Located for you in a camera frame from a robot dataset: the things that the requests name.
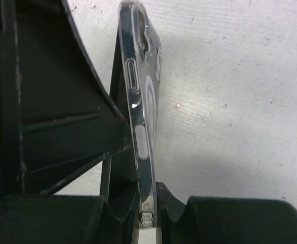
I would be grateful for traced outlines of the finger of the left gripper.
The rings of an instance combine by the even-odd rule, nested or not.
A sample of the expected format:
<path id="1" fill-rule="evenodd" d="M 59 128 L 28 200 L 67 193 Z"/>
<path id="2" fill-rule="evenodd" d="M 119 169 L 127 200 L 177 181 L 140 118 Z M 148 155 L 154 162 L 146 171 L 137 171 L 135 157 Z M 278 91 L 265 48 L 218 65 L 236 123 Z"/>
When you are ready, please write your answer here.
<path id="1" fill-rule="evenodd" d="M 0 196 L 52 194 L 131 146 L 67 1 L 0 1 Z"/>

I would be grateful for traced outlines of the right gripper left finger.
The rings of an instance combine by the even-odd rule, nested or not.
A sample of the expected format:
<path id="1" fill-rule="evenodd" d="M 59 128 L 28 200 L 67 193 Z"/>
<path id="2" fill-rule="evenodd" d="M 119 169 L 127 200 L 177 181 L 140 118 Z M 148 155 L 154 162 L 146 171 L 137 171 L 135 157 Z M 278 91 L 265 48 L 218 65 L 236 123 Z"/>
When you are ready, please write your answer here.
<path id="1" fill-rule="evenodd" d="M 11 195 L 0 202 L 0 243 L 137 243 L 139 192 Z"/>

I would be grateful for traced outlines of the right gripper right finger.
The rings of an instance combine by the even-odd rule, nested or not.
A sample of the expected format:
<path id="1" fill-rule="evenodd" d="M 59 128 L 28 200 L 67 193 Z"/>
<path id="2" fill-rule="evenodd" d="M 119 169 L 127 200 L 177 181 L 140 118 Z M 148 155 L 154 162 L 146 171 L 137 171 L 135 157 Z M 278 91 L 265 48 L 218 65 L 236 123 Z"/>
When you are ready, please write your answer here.
<path id="1" fill-rule="evenodd" d="M 157 243 L 297 243 L 297 210 L 285 201 L 191 196 L 157 183 Z"/>

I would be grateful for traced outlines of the clear phone case black insert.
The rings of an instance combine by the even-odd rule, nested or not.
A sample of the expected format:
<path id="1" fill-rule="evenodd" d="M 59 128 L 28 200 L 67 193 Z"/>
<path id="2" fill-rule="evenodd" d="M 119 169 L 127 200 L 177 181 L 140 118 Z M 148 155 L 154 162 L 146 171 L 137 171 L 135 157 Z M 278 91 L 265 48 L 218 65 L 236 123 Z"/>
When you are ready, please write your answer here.
<path id="1" fill-rule="evenodd" d="M 140 192 L 139 227 L 157 225 L 154 143 L 158 116 L 161 42 L 140 1 L 122 1 L 118 12 L 126 96 Z"/>

